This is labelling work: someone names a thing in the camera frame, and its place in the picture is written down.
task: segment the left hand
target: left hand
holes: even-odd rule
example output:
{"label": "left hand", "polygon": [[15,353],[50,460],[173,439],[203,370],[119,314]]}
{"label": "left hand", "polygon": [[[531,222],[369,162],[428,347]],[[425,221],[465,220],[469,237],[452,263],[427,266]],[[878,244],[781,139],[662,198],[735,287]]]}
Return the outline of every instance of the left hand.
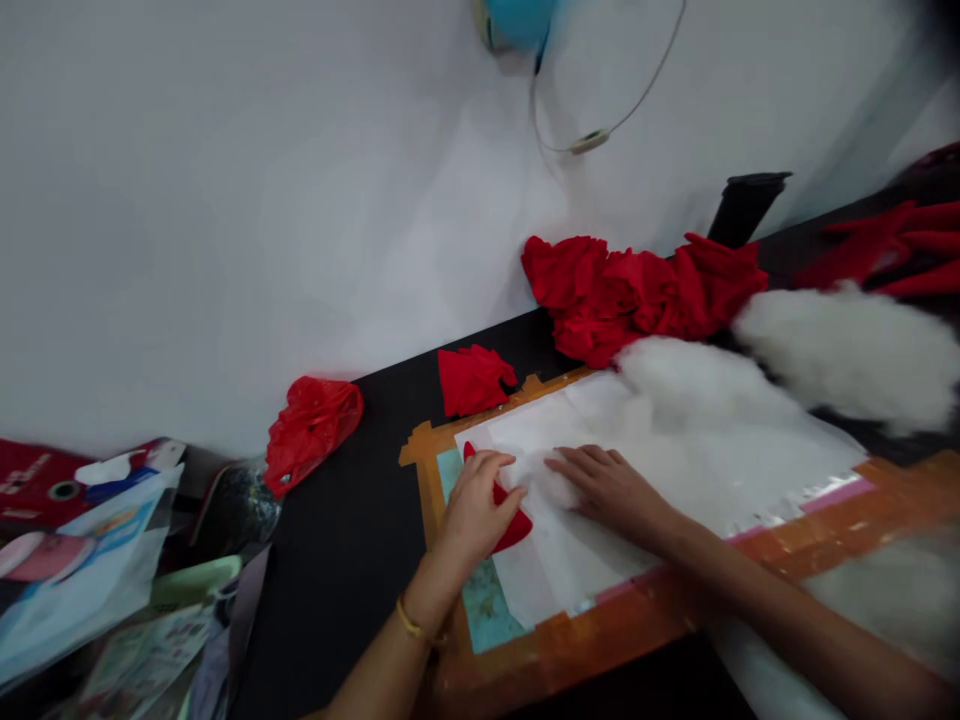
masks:
{"label": "left hand", "polygon": [[443,530],[432,552],[461,583],[493,552],[527,494],[515,488],[499,507],[493,502],[493,483],[500,468],[515,461],[513,455],[479,451],[464,464],[450,494]]}

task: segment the red fabric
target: red fabric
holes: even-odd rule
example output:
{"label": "red fabric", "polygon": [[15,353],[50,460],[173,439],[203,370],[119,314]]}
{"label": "red fabric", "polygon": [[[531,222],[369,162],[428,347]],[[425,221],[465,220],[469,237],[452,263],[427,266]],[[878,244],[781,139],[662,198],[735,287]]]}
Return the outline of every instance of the red fabric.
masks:
{"label": "red fabric", "polygon": [[556,246],[531,237],[522,262],[537,302],[550,309],[557,350],[592,368],[609,367],[646,335],[700,340],[726,327],[767,288],[757,247],[738,250],[699,235],[665,260],[650,252],[607,253],[603,240]]}
{"label": "red fabric", "polygon": [[440,387],[447,417],[473,415],[505,403],[507,394],[500,386],[517,384],[513,368],[495,350],[474,345],[457,352],[440,350]]}
{"label": "red fabric", "polygon": [[[287,391],[287,407],[270,427],[264,484],[278,499],[340,447],[360,423],[363,396],[348,382],[304,376]],[[283,478],[290,475],[287,482]]]}
{"label": "red fabric", "polygon": [[[473,449],[471,443],[464,443],[463,445],[463,461],[466,462],[474,455],[477,454],[477,451]],[[500,483],[493,483],[493,504],[497,507],[503,505],[503,501],[507,499],[506,490],[504,490]],[[510,521],[510,524],[507,525],[506,531],[497,541],[496,547],[493,548],[493,553],[498,553],[501,550],[506,550],[508,547],[513,547],[518,542],[523,540],[527,535],[530,534],[530,531],[533,530],[533,521],[527,516],[523,510],[517,510],[517,514],[513,516],[513,519]]]}
{"label": "red fabric", "polygon": [[606,259],[603,240],[578,236],[554,247],[533,236],[522,262],[537,302],[546,308],[568,308],[590,293]]}
{"label": "red fabric", "polygon": [[[869,227],[874,220],[876,218],[837,223],[825,227],[821,232],[824,235],[850,235]],[[902,228],[903,232],[957,229],[960,229],[960,201],[919,207],[910,214]]]}
{"label": "red fabric", "polygon": [[917,230],[903,233],[900,240],[914,250],[945,258],[960,258],[960,222],[953,232]]}
{"label": "red fabric", "polygon": [[960,293],[960,260],[952,260],[925,273],[884,285],[875,292],[890,297],[922,297]]}
{"label": "red fabric", "polygon": [[794,275],[793,287],[829,290],[841,280],[853,280],[862,285],[875,272],[913,209],[912,201],[905,202],[873,218],[842,245]]}
{"label": "red fabric", "polygon": [[875,218],[825,228],[853,233],[794,277],[794,287],[827,289],[838,280],[858,284],[903,265],[915,252],[951,260],[929,272],[898,280],[875,292],[892,297],[960,293],[960,201],[915,207],[908,202]]}

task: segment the wire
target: wire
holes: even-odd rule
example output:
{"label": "wire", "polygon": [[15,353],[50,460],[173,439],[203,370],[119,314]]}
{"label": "wire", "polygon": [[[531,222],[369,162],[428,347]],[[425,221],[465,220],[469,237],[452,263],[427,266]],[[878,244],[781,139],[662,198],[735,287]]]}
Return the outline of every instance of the wire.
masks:
{"label": "wire", "polygon": [[587,138],[593,137],[599,133],[604,133],[607,137],[613,135],[614,130],[619,128],[633,116],[643,101],[646,100],[647,95],[649,95],[650,91],[653,89],[654,84],[657,82],[657,78],[660,77],[660,71],[663,70],[663,66],[666,64],[667,58],[670,57],[670,51],[673,49],[673,41],[677,39],[677,33],[680,31],[680,24],[683,22],[683,15],[686,13],[686,11],[687,0],[680,0],[680,12],[677,13],[677,21],[674,23],[673,32],[670,34],[670,42],[667,43],[667,49],[664,51],[663,57],[660,58],[660,62],[657,64],[657,69],[653,71],[653,77],[650,78],[650,82],[647,83],[647,87],[644,89],[640,99],[637,100],[636,104],[632,108],[630,108],[630,112],[620,118],[616,125],[609,130],[594,130],[591,133],[587,133],[587,135],[584,135],[582,138],[577,138],[577,140],[575,140],[573,144],[568,147],[556,148],[552,145],[547,145],[540,135],[540,126],[537,124],[537,75],[540,74],[540,62],[537,62],[537,66],[533,73],[533,80],[530,83],[530,101],[533,105],[533,131],[537,136],[537,142],[540,143],[542,147],[546,148],[547,150],[551,150],[552,152],[565,153],[571,152],[578,142],[586,140]]}

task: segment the hand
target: hand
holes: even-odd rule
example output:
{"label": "hand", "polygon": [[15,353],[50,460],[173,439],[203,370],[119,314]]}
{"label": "hand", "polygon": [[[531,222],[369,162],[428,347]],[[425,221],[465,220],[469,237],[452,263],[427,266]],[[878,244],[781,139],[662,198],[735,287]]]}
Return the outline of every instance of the hand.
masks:
{"label": "hand", "polygon": [[548,458],[544,463],[579,488],[583,501],[577,512],[627,540],[666,556],[679,531],[692,523],[616,450],[584,445],[557,448],[557,452],[563,461]]}
{"label": "hand", "polygon": [[526,495],[526,490],[516,488],[499,507],[493,502],[500,468],[515,461],[513,455],[481,450],[464,464],[450,494],[434,550],[461,583],[493,551]]}

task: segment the cable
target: cable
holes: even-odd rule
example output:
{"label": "cable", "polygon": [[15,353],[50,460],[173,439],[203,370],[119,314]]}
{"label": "cable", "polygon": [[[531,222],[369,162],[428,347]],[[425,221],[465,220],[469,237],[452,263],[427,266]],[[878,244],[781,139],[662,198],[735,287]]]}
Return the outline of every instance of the cable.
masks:
{"label": "cable", "polygon": [[609,130],[594,130],[593,132],[587,133],[583,137],[578,138],[569,147],[556,148],[552,145],[547,145],[540,135],[540,126],[537,124],[537,75],[540,74],[540,61],[542,60],[543,53],[543,50],[541,50],[541,57],[537,59],[536,67],[533,73],[533,79],[530,82],[530,101],[533,105],[533,131],[537,136],[537,142],[540,143],[540,146],[556,153],[568,152],[574,155],[579,155],[580,153],[585,153],[588,150],[593,150],[593,148],[603,145],[603,143],[609,140],[614,130],[619,128],[633,116],[643,101],[647,98],[647,95],[649,95],[650,91],[653,89],[654,84],[657,82],[657,78],[660,76],[660,71],[666,64],[667,58],[670,57],[670,51],[673,49],[673,41],[677,39],[677,33],[680,31],[680,23],[683,21],[683,15],[686,11],[687,0],[680,0],[680,12],[677,13],[677,21],[674,23],[673,32],[670,35],[670,42],[667,43],[667,49],[664,51],[663,57],[660,58],[660,62],[657,64],[657,69],[653,72],[653,77],[650,78],[650,82],[647,83],[647,87],[644,89],[640,99],[637,100],[637,103],[632,108],[630,108],[630,112],[620,118],[620,120]]}

